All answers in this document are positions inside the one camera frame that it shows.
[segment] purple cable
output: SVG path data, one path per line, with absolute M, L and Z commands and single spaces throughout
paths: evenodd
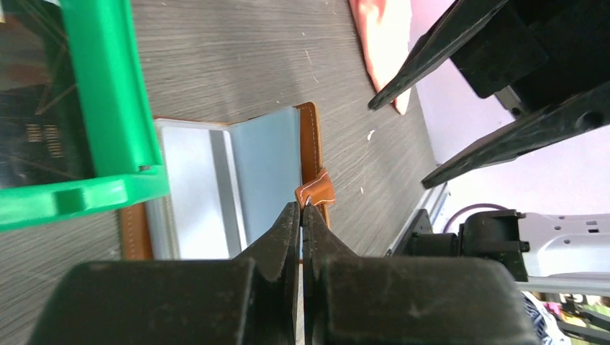
M 474 205 L 466 206 L 466 207 L 462 208 L 461 210 L 459 210 L 458 212 L 456 212 L 453 216 L 451 216 L 451 218 L 449 218 L 449 220 L 445 224 L 445 227 L 442 228 L 442 233 L 446 234 L 449 231 L 451 224 L 453 224 L 455 219 L 458 219 L 459 216 L 462 216 L 464 213 L 466 213 L 468 211 L 476 210 L 477 208 L 493 208 L 498 211 L 508 210 L 506 207 L 496 205 L 495 203 L 475 203 Z

